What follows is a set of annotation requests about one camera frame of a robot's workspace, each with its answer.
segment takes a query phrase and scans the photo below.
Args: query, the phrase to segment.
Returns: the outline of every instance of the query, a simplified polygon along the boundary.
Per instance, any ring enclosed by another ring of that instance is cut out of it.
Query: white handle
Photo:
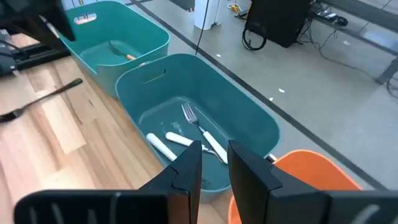
[[[147,134],[148,141],[157,148],[163,155],[165,155],[172,162],[177,158],[177,156],[165,145],[162,141],[156,137],[155,134],[149,133]]]
[[[213,149],[217,152],[217,154],[220,156],[220,158],[225,162],[225,164],[228,164],[225,149],[220,144],[218,144],[217,140],[213,138],[213,136],[208,131],[205,131],[203,135],[213,147]]]
[[[192,142],[193,142],[191,139],[187,139],[186,137],[181,136],[181,135],[179,135],[179,134],[175,134],[175,133],[173,133],[173,132],[167,132],[167,133],[166,133],[166,138],[167,138],[168,140],[170,140],[170,141],[179,143],[179,144],[181,144],[181,145],[183,145],[183,146],[190,146],[190,145],[192,144]],[[208,151],[208,150],[209,150],[209,149],[206,148],[206,146],[204,146],[204,145],[201,145],[201,148],[202,148],[202,150],[204,150],[204,151]]]
[[[276,158],[276,156],[274,156],[272,153],[270,153],[268,155],[274,162],[276,162],[278,160],[278,158]]]

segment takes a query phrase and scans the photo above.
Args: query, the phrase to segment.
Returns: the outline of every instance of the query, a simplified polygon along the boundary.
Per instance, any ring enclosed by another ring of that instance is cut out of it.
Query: fork
[[[206,140],[210,143],[210,145],[213,147],[213,149],[217,152],[217,154],[220,156],[220,158],[224,161],[224,163],[228,164],[225,149],[217,142],[217,140],[208,131],[204,130],[200,126],[199,119],[193,112],[191,106],[188,103],[184,103],[183,105],[181,105],[181,107],[182,107],[182,111],[184,113],[185,119],[187,119],[187,121],[190,124],[198,127],[200,132],[204,135]]]
[[[120,55],[120,56],[125,56],[125,57],[126,57],[127,59],[129,59],[129,60],[134,60],[134,59],[136,59],[134,56],[131,56],[131,55],[129,55],[129,54],[125,54],[125,53],[121,52],[121,50],[119,50],[118,48],[116,48],[116,47],[112,44],[112,42],[111,42],[110,40],[108,41],[108,43],[109,43],[109,48],[111,49],[111,51],[112,51],[113,54]]]
[[[70,88],[73,88],[73,87],[81,84],[82,82],[83,82],[83,80],[81,78],[77,78],[74,81],[72,81],[72,82],[64,85],[63,87],[59,88],[58,90],[55,90],[55,91],[53,91],[53,92],[51,92],[51,93],[49,93],[49,94],[47,94],[45,96],[42,96],[39,99],[34,100],[34,101],[26,104],[23,107],[16,108],[13,111],[5,113],[5,114],[0,114],[0,123],[9,122],[9,121],[12,121],[12,120],[14,120],[16,118],[19,118],[26,111],[26,109],[29,108],[30,106],[32,106],[32,105],[34,105],[34,104],[36,104],[36,103],[48,98],[48,97],[57,95],[57,94],[62,93],[64,91],[67,91]]]
[[[170,141],[173,141],[173,142],[176,142],[176,143],[179,143],[179,144],[181,144],[183,146],[190,146],[192,144],[192,142],[193,142],[191,139],[187,139],[186,137],[181,136],[179,134],[175,134],[173,132],[167,132],[165,136],[166,136],[166,139],[168,139]],[[220,162],[224,163],[222,158],[220,158],[220,156],[214,150],[208,149],[204,145],[201,145],[201,148],[202,148],[203,152],[214,155],[215,157],[217,157],[217,159]]]

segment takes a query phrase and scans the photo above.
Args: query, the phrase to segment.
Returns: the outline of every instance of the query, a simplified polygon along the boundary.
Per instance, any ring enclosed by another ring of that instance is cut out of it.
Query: black speaker
[[[245,28],[283,47],[296,43],[312,0],[252,0]],[[258,26],[265,29],[259,32]]]

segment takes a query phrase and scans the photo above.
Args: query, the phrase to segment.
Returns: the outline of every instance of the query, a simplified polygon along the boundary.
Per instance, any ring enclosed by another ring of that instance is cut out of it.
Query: white cylinder
[[[155,134],[149,133],[147,134],[148,141],[157,148],[165,157],[170,159],[170,161],[174,161],[177,156],[164,144],[162,141],[156,137]]]
[[[205,25],[203,26],[207,1],[209,1],[209,6],[207,9]],[[218,0],[195,0],[195,26],[199,29],[203,27],[203,30],[210,29],[211,25],[215,23],[217,6]]]

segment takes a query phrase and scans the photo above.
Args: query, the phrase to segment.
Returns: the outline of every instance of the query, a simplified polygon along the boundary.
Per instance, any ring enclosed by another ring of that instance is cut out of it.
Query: teal plastic bin
[[[167,55],[169,33],[136,11],[115,1],[94,2],[66,11],[76,35],[71,42],[60,35],[79,66],[109,95],[124,72]],[[112,52],[109,40],[122,53]]]
[[[266,109],[252,100],[229,77],[218,73],[198,57],[170,55],[123,74],[116,92],[132,123],[145,139],[154,133],[174,154],[185,146],[165,138],[169,131],[200,140],[212,149],[197,127],[185,119],[181,105],[189,102],[201,126],[227,149],[234,139],[262,157],[279,140],[279,129]],[[153,148],[164,166],[170,161]],[[201,202],[209,202],[230,188],[228,166],[215,156],[203,153]]]

